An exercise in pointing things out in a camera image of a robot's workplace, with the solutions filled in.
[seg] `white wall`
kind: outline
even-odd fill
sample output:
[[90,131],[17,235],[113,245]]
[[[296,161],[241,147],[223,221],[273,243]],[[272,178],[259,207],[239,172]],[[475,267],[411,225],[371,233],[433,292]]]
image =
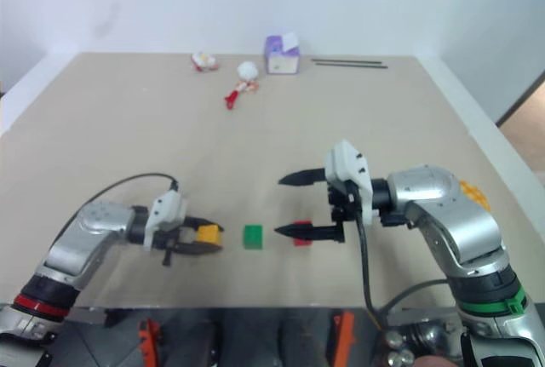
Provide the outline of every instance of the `white wall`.
[[[535,58],[535,68],[545,54],[527,36],[542,17],[537,0],[9,1],[17,8],[22,1],[26,16],[7,17],[8,26],[28,38],[12,40],[10,52],[29,54],[27,64],[33,54],[67,49],[259,53],[266,35],[294,30],[305,53],[441,54],[493,117],[534,72],[516,66],[506,74],[508,62]],[[525,21],[504,22],[509,12]],[[504,63],[495,62],[498,54]],[[502,92],[491,94],[491,85]]]

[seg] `yellow cube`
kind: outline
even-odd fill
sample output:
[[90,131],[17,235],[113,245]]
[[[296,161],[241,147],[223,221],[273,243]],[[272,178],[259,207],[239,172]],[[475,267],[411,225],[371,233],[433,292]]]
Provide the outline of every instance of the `yellow cube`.
[[217,225],[201,225],[197,230],[196,242],[221,246],[221,232]]

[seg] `floor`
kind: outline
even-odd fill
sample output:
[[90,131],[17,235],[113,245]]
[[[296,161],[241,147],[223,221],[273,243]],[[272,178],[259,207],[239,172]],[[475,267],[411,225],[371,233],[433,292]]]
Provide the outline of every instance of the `floor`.
[[[376,329],[363,309],[355,313],[357,344],[353,346],[349,366],[369,365]],[[158,321],[163,328],[163,360],[184,343],[191,347],[195,326],[205,319],[220,321],[224,330],[221,367],[280,366],[278,327],[282,320],[296,318],[305,325],[325,352],[333,311],[327,308],[302,309],[174,309],[129,311],[111,328],[102,325],[66,323],[64,331],[49,346],[52,366],[136,367],[142,366],[138,347],[138,323],[144,318]]]
[[545,185],[545,84],[536,90],[500,130]]

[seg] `black cable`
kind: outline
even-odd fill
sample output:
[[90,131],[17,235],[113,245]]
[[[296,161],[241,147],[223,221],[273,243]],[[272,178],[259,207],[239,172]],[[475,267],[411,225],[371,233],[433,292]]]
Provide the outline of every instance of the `black cable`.
[[375,323],[378,324],[376,327],[381,329],[382,321],[381,321],[380,314],[373,306],[373,302],[371,300],[370,281],[369,281],[369,256],[367,252],[367,236],[365,235],[364,219],[360,212],[357,213],[355,216],[356,216],[356,225],[358,226],[359,247],[361,249],[361,271],[362,271],[362,275],[364,279],[365,307],[367,307],[367,312],[375,320]]
[[381,315],[386,316],[390,313],[390,311],[398,304],[400,303],[405,297],[412,295],[416,291],[420,289],[427,288],[429,286],[435,286],[437,284],[448,284],[448,281],[446,279],[433,279],[428,280],[427,282],[422,282],[421,284],[415,284],[414,286],[411,286],[410,288],[404,290],[397,296],[395,296],[391,301],[389,301],[382,309],[381,309]]
[[178,191],[178,180],[173,177],[172,175],[168,175],[168,174],[164,174],[164,173],[143,173],[143,174],[137,174],[137,175],[131,175],[130,177],[127,177],[127,178],[123,178],[122,180],[119,180],[117,182],[114,182],[113,184],[111,184],[110,186],[107,186],[106,188],[103,188],[102,190],[98,191],[93,197],[89,198],[87,201],[85,201],[81,207],[79,207],[77,209],[77,211],[70,217],[70,219],[65,223],[65,225],[62,226],[62,228],[60,229],[59,233],[57,234],[57,236],[55,237],[54,241],[53,241],[53,244],[55,242],[57,242],[57,240],[62,236],[63,233],[65,233],[66,229],[68,228],[68,226],[72,223],[72,221],[74,221],[74,219],[76,218],[77,216],[77,213],[79,212],[79,210],[81,208],[83,208],[86,204],[88,203],[91,203],[93,201],[95,201],[98,197],[100,197],[101,195],[107,193],[108,191],[110,191],[111,189],[115,188],[116,186],[120,186],[121,184],[124,184],[125,182],[129,182],[129,181],[132,181],[132,180],[136,180],[137,178],[142,178],[142,177],[163,177],[163,178],[168,178],[171,182],[170,182],[170,189],[171,190],[175,190],[175,191]]

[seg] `purple box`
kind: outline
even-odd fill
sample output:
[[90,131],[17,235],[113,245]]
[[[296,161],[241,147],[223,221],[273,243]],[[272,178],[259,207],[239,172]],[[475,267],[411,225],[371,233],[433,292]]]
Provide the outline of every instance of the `purple box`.
[[292,75],[299,71],[299,47],[283,52],[282,37],[273,35],[265,41],[265,69],[272,75]]

